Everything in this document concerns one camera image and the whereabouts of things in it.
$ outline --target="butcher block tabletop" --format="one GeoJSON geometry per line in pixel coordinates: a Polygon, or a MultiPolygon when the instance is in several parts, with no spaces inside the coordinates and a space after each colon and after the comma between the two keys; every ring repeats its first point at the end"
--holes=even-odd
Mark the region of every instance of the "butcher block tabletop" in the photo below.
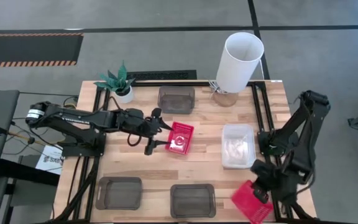
{"type": "MultiPolygon", "coordinates": [[[[94,81],[82,83],[78,99],[78,110],[92,111],[96,94],[94,81]]],[[[275,128],[281,128],[290,118],[290,109],[282,82],[266,81],[268,100],[272,111],[275,128]]],[[[133,87],[134,99],[120,107],[137,108],[150,116],[157,106],[159,87],[133,87]]],[[[100,159],[96,190],[90,222],[247,222],[248,219],[231,202],[231,195],[246,180],[254,181],[257,176],[249,169],[225,169],[221,161],[221,139],[225,124],[249,124],[254,128],[255,150],[260,155],[256,134],[259,130],[254,99],[251,87],[239,93],[239,99],[232,107],[218,106],[211,98],[208,86],[194,86],[195,107],[192,114],[162,114],[163,120],[171,125],[173,121],[194,126],[193,139],[187,155],[175,154],[157,146],[151,156],[144,155],[146,139],[140,144],[130,147],[127,144],[128,134],[107,134],[106,147],[100,159]],[[102,177],[139,177],[142,179],[143,194],[137,210],[98,210],[94,207],[98,195],[98,181],[102,177]],[[213,218],[181,218],[174,219],[170,213],[170,189],[175,184],[211,184],[216,199],[216,215],[213,218]]],[[[263,107],[262,92],[258,90],[262,117],[268,127],[263,107]]],[[[115,110],[111,100],[108,110],[115,110]]],[[[164,130],[155,139],[166,141],[169,131],[164,130]]],[[[55,197],[55,214],[59,215],[67,205],[71,180],[77,157],[66,158],[55,197]]],[[[93,160],[90,160],[88,171],[93,160]]],[[[71,198],[78,190],[81,166],[78,166],[71,198]]],[[[80,218],[85,215],[88,191],[83,196],[80,218]]],[[[316,216],[313,199],[309,190],[299,194],[298,203],[311,216],[316,216]]],[[[274,221],[273,212],[265,219],[274,221]]]]}

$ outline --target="concrete floor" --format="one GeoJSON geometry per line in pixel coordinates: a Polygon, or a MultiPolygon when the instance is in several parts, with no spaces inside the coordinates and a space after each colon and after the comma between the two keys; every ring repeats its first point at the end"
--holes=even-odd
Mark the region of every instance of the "concrete floor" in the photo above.
{"type": "MultiPolygon", "coordinates": [[[[354,0],[254,2],[260,26],[358,25],[354,0]]],[[[251,25],[246,0],[0,0],[0,29],[251,25]]],[[[214,78],[224,40],[233,32],[87,33],[77,66],[0,68],[0,90],[78,94],[81,81],[117,70],[121,60],[131,71],[197,69],[199,79],[214,78]]],[[[270,77],[284,81],[289,101],[308,89],[328,95],[332,110],[315,147],[313,200],[320,219],[358,223],[358,131],[346,121],[358,115],[358,30],[277,30],[261,36],[270,77]]],[[[262,78],[259,69],[253,78],[262,78]]],[[[21,95],[16,116],[25,116],[31,103],[63,99],[21,95]]],[[[294,112],[297,105],[290,107],[294,112]]],[[[7,150],[19,146],[12,143],[7,150]]],[[[12,222],[28,223],[23,217],[30,213],[43,214],[32,222],[45,221],[50,205],[15,209],[12,222]]]]}

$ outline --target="white vase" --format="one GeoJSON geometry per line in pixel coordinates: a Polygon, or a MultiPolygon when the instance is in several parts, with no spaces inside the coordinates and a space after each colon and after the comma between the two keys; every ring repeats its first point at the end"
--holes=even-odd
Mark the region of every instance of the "white vase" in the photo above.
{"type": "Polygon", "coordinates": [[[134,99],[134,92],[132,91],[132,87],[129,87],[129,93],[125,96],[119,96],[116,92],[114,92],[114,97],[118,103],[129,103],[134,99]]]}

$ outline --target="potted plant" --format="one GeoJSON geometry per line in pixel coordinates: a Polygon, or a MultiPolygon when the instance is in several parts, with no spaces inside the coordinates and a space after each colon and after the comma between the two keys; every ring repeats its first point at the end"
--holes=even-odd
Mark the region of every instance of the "potted plant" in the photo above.
{"type": "Polygon", "coordinates": [[[118,70],[118,76],[113,75],[109,70],[107,71],[108,77],[104,74],[99,74],[100,78],[106,82],[95,82],[98,87],[108,89],[113,92],[115,99],[120,103],[129,103],[134,98],[131,83],[135,79],[127,80],[127,69],[122,62],[118,70]]]}

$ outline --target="pink basket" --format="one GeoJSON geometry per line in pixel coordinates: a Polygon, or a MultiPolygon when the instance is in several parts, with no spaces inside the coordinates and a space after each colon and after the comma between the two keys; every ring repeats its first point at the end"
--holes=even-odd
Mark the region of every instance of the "pink basket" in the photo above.
{"type": "Polygon", "coordinates": [[[171,144],[167,144],[165,149],[171,152],[186,155],[190,148],[194,127],[187,124],[173,122],[172,129],[173,131],[169,133],[168,138],[168,142],[171,144]]]}
{"type": "Polygon", "coordinates": [[[270,202],[262,203],[254,195],[251,187],[252,182],[247,180],[236,190],[231,200],[236,207],[249,219],[251,224],[262,223],[266,216],[273,210],[273,204],[270,202]]]}

